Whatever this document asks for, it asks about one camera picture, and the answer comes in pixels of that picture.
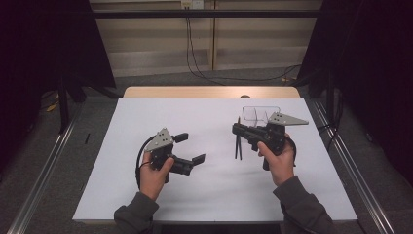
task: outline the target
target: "aluminum rail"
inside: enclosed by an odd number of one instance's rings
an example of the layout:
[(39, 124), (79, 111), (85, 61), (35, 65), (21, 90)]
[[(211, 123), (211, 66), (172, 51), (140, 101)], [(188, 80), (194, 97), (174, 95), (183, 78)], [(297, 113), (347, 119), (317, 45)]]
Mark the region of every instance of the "aluminum rail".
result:
[(92, 12), (44, 12), (42, 16), (85, 17), (95, 19), (145, 18), (318, 18), (338, 16), (319, 10), (93, 10)]
[(72, 120), (69, 123), (69, 126), (66, 130), (58, 135), (54, 148), (49, 154), (45, 166), (42, 169), (42, 172), (37, 177), (36, 182), (34, 183), (30, 193), (28, 194), (26, 200), (21, 206), (17, 216), (12, 222), (11, 227), (7, 234), (23, 234), (30, 222), (30, 219), (33, 217), (34, 212), (36, 211), (37, 205), (40, 202), (40, 199), (46, 189), (48, 181), (53, 173), (53, 170), (56, 166), (57, 159), (59, 158), (61, 152), (66, 145), (72, 130), (74, 128), (76, 120), (79, 118), (83, 104), (78, 104), (75, 109)]
[[(326, 126), (328, 125), (328, 119), (326, 117), (326, 111), (320, 101), (314, 101), (314, 105), (318, 112), (318, 115)], [(373, 193), (371, 192), (370, 188), (368, 187), (366, 181), (364, 180), (361, 172), (359, 171), (355, 161), (353, 160), (352, 155), (350, 154), (349, 150), (347, 149), (344, 141), (341, 139), (340, 135), (336, 132), (334, 134), (334, 130), (332, 128), (328, 128), (328, 134), (332, 138), (334, 142), (334, 146), (337, 149), (341, 160), (344, 163), (347, 171), (352, 178), (353, 183), (356, 186), (358, 194), (360, 195), (361, 199), (363, 200), (365, 206), (367, 207), (368, 211), (370, 212), (371, 217), (373, 218), (374, 222), (377, 225), (380, 233), (382, 234), (389, 234), (395, 233), (388, 218), (386, 217), (386, 213), (383, 210), (380, 203), (377, 201)]]

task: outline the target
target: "wall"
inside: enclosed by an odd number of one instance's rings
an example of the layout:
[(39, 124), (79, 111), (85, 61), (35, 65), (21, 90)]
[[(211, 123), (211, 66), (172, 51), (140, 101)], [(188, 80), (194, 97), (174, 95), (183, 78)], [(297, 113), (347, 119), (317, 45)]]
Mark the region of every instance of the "wall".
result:
[[(91, 0), (94, 10), (178, 10), (180, 1)], [(205, 9), (317, 10), (320, 0), (212, 1)], [(186, 19), (97, 19), (115, 77), (187, 72)], [(316, 19), (190, 19), (201, 70), (301, 63)], [(189, 63), (191, 58), (189, 46)]]

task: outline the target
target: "person's left hand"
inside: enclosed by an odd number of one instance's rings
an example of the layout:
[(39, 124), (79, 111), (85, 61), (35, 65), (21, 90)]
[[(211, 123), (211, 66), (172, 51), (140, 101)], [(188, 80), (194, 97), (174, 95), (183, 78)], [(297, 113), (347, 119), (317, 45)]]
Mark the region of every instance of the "person's left hand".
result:
[(165, 184), (165, 178), (172, 168), (173, 158), (168, 158), (160, 170), (154, 170), (151, 161), (151, 153), (143, 154), (142, 166), (140, 168), (140, 192), (156, 201)]

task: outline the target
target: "black curtain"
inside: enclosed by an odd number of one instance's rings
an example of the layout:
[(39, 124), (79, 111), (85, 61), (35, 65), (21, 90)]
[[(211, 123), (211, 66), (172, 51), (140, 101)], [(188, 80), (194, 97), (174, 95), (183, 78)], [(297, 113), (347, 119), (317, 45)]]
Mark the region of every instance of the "black curtain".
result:
[(317, 20), (298, 80), (309, 78), (309, 92), (316, 97), (328, 77), (312, 72), (331, 72), (345, 101), (413, 184), (413, 2), (322, 4), (325, 12), (339, 9), (336, 17)]
[(76, 14), (92, 12), (88, 0), (6, 0), (0, 8), (1, 170), (35, 123), (41, 95), (56, 90), (60, 77), (75, 100), (82, 100), (82, 79), (99, 87), (115, 82), (95, 19)]

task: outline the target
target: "person's right hand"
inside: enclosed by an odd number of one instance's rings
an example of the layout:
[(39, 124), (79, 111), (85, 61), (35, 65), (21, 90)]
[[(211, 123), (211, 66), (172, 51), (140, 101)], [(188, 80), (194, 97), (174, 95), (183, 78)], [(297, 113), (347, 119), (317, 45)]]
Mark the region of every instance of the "person's right hand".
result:
[(276, 156), (264, 142), (258, 142), (257, 146), (259, 149), (258, 156), (264, 156), (268, 161), (273, 182), (276, 186), (282, 185), (294, 176), (294, 149), (288, 141), (285, 142), (284, 150), (279, 156)]

